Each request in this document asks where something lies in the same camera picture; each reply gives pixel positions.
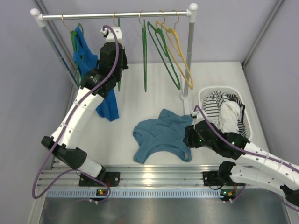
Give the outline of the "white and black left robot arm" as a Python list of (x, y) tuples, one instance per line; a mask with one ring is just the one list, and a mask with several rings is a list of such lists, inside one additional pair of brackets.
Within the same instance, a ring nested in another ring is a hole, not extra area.
[(100, 49), (95, 68), (85, 74), (75, 101), (59, 128), (42, 139), (42, 145), (55, 157), (72, 169), (88, 174), (95, 185), (104, 183), (105, 168), (78, 147), (78, 139), (93, 112), (121, 80), (125, 69), (128, 66), (123, 45), (106, 42)]

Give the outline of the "teal blue tank top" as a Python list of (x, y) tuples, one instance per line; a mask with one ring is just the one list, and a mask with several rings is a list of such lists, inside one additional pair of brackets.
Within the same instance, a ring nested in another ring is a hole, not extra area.
[(140, 122), (132, 133), (139, 146), (133, 160), (144, 164), (152, 154), (168, 152), (184, 162), (190, 162), (192, 153), (184, 138), (185, 128), (192, 122), (191, 116), (179, 116), (167, 109), (163, 109), (157, 119)]

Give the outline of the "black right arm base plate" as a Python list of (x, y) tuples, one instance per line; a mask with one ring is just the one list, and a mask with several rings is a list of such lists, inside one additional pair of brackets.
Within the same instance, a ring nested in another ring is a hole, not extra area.
[(202, 174), (204, 186), (213, 190), (219, 190), (224, 186), (224, 184), (218, 179), (217, 171), (205, 171)]

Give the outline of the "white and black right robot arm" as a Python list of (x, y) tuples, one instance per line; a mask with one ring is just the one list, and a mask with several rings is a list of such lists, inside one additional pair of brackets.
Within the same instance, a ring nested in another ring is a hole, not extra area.
[(255, 145), (237, 133), (222, 133), (201, 121), (185, 129), (189, 148), (207, 147), (223, 158), (216, 177), (222, 185), (257, 186), (299, 205), (299, 167)]

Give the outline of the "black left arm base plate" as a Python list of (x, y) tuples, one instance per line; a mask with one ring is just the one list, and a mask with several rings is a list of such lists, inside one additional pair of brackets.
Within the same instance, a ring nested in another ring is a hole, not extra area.
[[(105, 183), (109, 187), (116, 187), (119, 185), (120, 182), (120, 172), (106, 172), (104, 176), (100, 179), (103, 183)], [(79, 179), (80, 187), (97, 187), (103, 186), (102, 184), (98, 183), (90, 179), (89, 177), (81, 174)]]

